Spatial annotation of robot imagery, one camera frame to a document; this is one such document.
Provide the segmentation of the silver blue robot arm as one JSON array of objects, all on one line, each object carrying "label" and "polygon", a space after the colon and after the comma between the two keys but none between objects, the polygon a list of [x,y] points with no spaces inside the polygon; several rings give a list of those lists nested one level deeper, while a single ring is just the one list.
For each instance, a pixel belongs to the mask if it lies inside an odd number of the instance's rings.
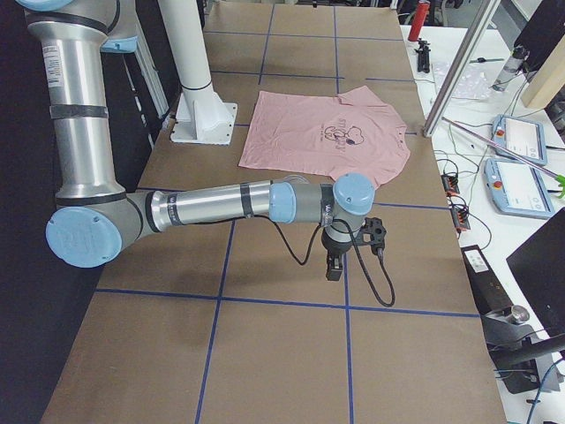
[{"label": "silver blue robot arm", "polygon": [[58,258],[95,268],[171,227],[254,217],[275,226],[314,223],[330,281],[340,278],[349,250],[369,246],[381,255],[385,231],[369,216],[373,186],[358,173],[333,184],[285,178],[188,192],[126,192],[114,172],[101,54],[136,49],[134,2],[25,1],[23,8],[28,30],[41,42],[62,170],[56,212],[45,230]]}]

